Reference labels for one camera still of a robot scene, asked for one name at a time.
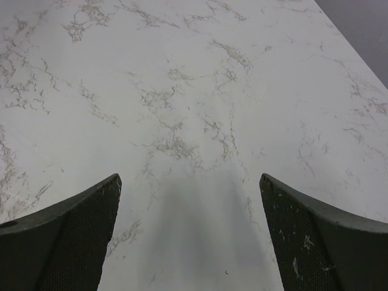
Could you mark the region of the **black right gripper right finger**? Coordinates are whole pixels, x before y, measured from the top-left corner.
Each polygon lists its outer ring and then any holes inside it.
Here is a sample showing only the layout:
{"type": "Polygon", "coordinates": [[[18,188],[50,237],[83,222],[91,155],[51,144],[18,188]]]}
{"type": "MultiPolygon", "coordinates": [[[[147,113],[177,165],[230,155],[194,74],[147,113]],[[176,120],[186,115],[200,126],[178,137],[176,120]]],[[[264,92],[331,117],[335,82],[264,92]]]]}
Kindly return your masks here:
{"type": "Polygon", "coordinates": [[[264,173],[259,187],[284,290],[387,290],[387,224],[264,173]]]}

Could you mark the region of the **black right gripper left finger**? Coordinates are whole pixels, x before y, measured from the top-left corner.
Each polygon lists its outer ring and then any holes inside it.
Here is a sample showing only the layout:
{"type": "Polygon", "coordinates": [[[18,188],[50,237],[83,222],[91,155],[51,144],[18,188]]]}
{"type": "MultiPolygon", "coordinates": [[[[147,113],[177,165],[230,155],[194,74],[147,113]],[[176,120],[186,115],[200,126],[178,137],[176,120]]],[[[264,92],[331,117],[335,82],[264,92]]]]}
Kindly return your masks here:
{"type": "Polygon", "coordinates": [[[97,290],[122,181],[91,188],[1,224],[1,290],[97,290]]]}

